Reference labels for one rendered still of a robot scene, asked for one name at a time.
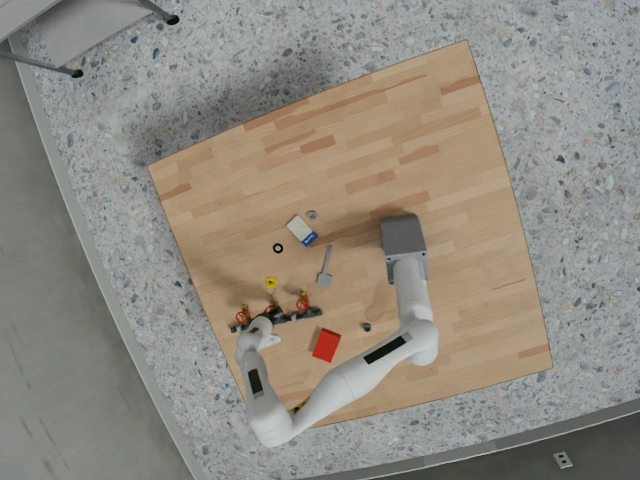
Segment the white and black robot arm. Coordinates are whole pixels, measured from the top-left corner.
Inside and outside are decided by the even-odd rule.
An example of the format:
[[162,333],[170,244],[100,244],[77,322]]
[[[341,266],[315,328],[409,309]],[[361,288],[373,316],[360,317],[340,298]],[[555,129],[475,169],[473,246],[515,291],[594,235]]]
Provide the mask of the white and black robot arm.
[[263,316],[254,318],[248,330],[240,333],[235,361],[246,387],[247,420],[263,446],[282,445],[367,394],[405,358],[418,366],[434,361],[439,334],[433,323],[421,259],[399,260],[393,266],[393,275],[400,329],[328,371],[310,396],[290,410],[272,389],[267,367],[259,354],[259,349],[279,343],[281,336],[271,333],[272,323]]

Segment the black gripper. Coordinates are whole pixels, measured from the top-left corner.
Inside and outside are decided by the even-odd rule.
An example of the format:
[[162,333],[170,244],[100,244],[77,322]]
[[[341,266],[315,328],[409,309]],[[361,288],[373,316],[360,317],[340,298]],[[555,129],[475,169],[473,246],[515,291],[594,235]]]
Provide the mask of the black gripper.
[[[283,311],[282,311],[281,307],[278,307],[278,305],[276,305],[275,307],[276,307],[276,308],[274,308],[274,310],[270,310],[270,311],[269,311],[269,313],[267,313],[267,314],[266,314],[266,312],[265,312],[265,310],[264,310],[264,311],[263,311],[263,313],[260,313],[260,314],[256,315],[254,318],[256,318],[256,317],[258,317],[258,316],[263,316],[263,317],[268,318],[268,319],[271,321],[271,323],[272,323],[272,329],[273,329],[273,327],[274,327],[274,321],[277,319],[277,317],[280,317],[280,316],[281,316],[281,317],[283,317],[283,316],[284,316],[284,313],[283,313]],[[278,309],[277,309],[277,307],[278,307]],[[278,310],[278,311],[277,311],[277,310]],[[274,313],[274,314],[273,314],[273,313]],[[276,313],[277,313],[277,314],[276,314]],[[269,315],[268,315],[268,314],[269,314]],[[276,314],[276,315],[275,315],[275,314]],[[271,316],[270,316],[270,315],[271,315]],[[254,319],[254,318],[253,318],[253,319]],[[251,322],[253,321],[253,319],[249,322],[249,325],[251,324]]]

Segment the black pipe manifold with grey fittings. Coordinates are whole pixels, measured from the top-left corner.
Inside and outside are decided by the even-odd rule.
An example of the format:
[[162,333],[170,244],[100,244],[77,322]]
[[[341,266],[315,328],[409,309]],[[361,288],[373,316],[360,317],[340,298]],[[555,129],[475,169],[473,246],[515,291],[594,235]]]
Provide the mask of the black pipe manifold with grey fittings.
[[[300,314],[300,315],[297,315],[297,312],[294,312],[294,313],[292,313],[292,315],[291,315],[290,317],[277,317],[277,319],[275,320],[275,325],[277,325],[277,324],[282,324],[282,323],[286,323],[286,322],[288,322],[288,321],[292,321],[293,323],[296,323],[296,322],[298,321],[298,319],[303,319],[303,318],[304,318],[304,319],[307,319],[307,318],[312,318],[312,317],[316,317],[316,316],[322,316],[322,311],[321,311],[321,309],[319,309],[319,310],[317,310],[317,311],[312,311],[312,310],[311,310],[311,308],[310,308],[310,306],[309,306],[309,301],[308,301],[308,298],[307,298],[307,294],[306,294],[306,292],[305,292],[305,291],[304,291],[304,292],[301,292],[301,295],[300,295],[300,296],[302,297],[302,299],[299,299],[299,300],[297,301],[296,306],[297,306],[297,308],[298,308],[299,310],[301,310],[301,311],[304,311],[304,310],[305,310],[305,313]],[[272,309],[275,307],[275,305],[278,305],[278,304],[277,304],[277,300],[276,300],[276,299],[274,300],[274,299],[275,299],[275,298],[272,298],[272,299],[271,299],[271,304],[272,304],[272,303],[273,303],[273,301],[274,301],[274,304],[273,304],[274,306],[273,306],[273,305],[269,305],[269,306],[268,306],[270,310],[272,310]],[[300,302],[300,300],[304,300],[304,301]],[[301,306],[300,306],[300,307],[298,306],[298,302],[301,304]],[[301,309],[301,307],[302,307],[302,306],[304,306],[304,307],[305,307],[305,309]],[[267,307],[267,308],[268,308],[268,307]],[[270,308],[270,307],[273,307],[273,308]],[[269,311],[267,312],[267,308],[266,308],[266,310],[265,310],[265,312],[266,312],[266,313],[268,313],[268,312],[269,312]],[[307,308],[308,308],[308,309],[307,309]],[[306,309],[307,309],[307,310],[306,310]],[[242,305],[242,310],[243,310],[243,312],[238,312],[238,313],[236,314],[236,320],[237,320],[240,324],[238,324],[238,325],[237,325],[237,327],[231,327],[231,328],[230,328],[231,333],[236,333],[236,332],[238,332],[238,334],[240,334],[242,331],[244,331],[244,330],[248,329],[248,328],[249,328],[249,326],[250,326],[250,325],[249,325],[249,322],[251,321],[251,317],[250,317],[250,313],[249,313],[249,310],[248,310],[248,306],[247,306],[246,304]],[[242,313],[242,314],[240,315],[240,313]],[[238,314],[239,314],[240,318],[237,318],[237,315],[238,315]],[[245,316],[246,316],[247,324],[246,324],[245,326],[243,326],[243,323],[244,323],[244,322],[246,322],[246,320],[244,320],[244,319],[243,319]],[[243,321],[239,321],[239,319],[242,319]]]

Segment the red rectangular block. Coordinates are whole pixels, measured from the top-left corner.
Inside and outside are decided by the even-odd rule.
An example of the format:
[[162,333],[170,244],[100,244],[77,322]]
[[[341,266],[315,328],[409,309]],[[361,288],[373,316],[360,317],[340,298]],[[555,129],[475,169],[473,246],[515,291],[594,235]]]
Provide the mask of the red rectangular block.
[[340,339],[340,334],[322,328],[312,356],[331,363]]

